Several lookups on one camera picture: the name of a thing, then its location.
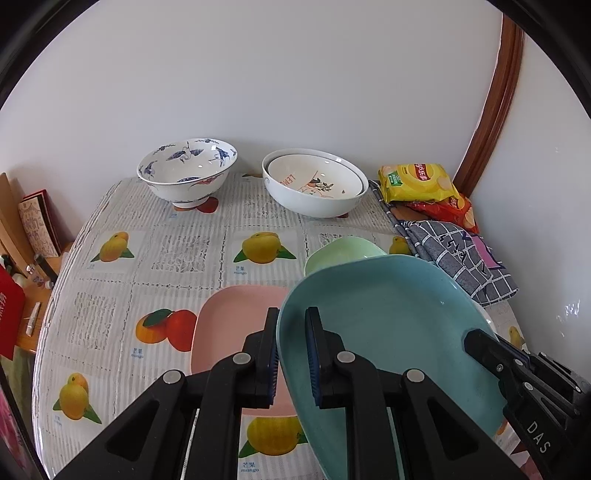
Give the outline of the red chips bag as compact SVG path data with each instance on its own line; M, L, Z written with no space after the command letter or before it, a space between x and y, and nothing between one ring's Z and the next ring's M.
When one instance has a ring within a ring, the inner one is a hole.
M407 202L406 206L425 214L433 220L451 222L470 233L480 233L472 203L462 194L451 196L439 202Z

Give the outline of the blue patterned white bowl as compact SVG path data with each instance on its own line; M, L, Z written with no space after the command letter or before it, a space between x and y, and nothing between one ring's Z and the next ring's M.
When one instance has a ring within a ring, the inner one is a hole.
M182 210L197 208L221 189L238 150L214 138L191 138L168 143L147 154L136 168L137 177L158 198Z

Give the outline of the grey checked folded cloth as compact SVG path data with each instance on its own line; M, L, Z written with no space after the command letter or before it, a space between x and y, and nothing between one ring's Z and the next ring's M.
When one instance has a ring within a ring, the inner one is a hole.
M394 231L403 238L412 255L443 270L482 306L510 299L518 286L507 268L496 261L483 238L451 222L398 220L384 201L379 183L370 181L370 191L386 213Z

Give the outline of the yellow chips bag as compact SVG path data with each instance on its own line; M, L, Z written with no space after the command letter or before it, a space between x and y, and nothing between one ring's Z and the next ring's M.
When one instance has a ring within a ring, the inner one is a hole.
M439 202L457 197L459 192L440 164L412 163L381 166L380 190L387 203Z

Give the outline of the large white bowl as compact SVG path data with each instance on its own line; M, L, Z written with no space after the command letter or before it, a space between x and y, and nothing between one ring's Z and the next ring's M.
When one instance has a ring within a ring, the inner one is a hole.
M266 167L270 164L271 160L286 154L318 155L322 158L341 162L342 165L348 166L353 172L360 176L363 181L363 191L353 198L329 199L303 194L287 188L270 177L269 172L266 171ZM276 200L277 203L291 212L318 219L336 218L351 212L359 205L363 195L369 190L369 180L358 167L339 156L318 150L291 148L273 151L263 158L262 169L264 186L273 200Z

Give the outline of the blue square plate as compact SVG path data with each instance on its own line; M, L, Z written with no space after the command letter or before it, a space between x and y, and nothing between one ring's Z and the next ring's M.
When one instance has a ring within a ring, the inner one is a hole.
M379 369L426 373L489 436L506 404L497 378L468 355L465 334L494 330L485 312L446 273L429 262L387 255L308 275L280 307L276 338L295 412L328 479L346 478L346 416L322 410L311 391L304 313L318 308L322 326L346 350Z

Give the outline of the brown wooden door frame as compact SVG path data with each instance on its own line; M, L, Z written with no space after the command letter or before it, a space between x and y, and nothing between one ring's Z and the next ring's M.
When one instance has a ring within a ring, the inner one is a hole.
M454 177L455 186L467 197L478 185L503 131L520 76L523 50L523 30L503 15L490 88L478 125Z

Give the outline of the pink square plate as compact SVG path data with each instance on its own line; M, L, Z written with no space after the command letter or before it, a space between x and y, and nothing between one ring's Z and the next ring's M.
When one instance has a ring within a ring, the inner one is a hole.
M211 295L200 308L190 352L190 372L211 369L228 355L242 350L246 336L263 330L271 307L280 307L287 288L235 285Z

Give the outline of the red box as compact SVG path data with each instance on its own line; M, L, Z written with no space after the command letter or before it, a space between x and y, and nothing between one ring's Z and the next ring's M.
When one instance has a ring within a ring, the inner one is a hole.
M8 360L14 356L19 324L25 305L24 290L7 271L0 268L0 354Z

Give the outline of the brown wooden side shelf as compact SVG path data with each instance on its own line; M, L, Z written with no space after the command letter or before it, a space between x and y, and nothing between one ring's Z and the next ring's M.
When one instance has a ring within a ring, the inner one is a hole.
M22 286L25 300L16 346L35 353L52 290L40 283L40 280L46 281L48 277L33 262L33 250L21 224L17 201L5 173L1 174L1 253L10 257L16 272L25 278Z

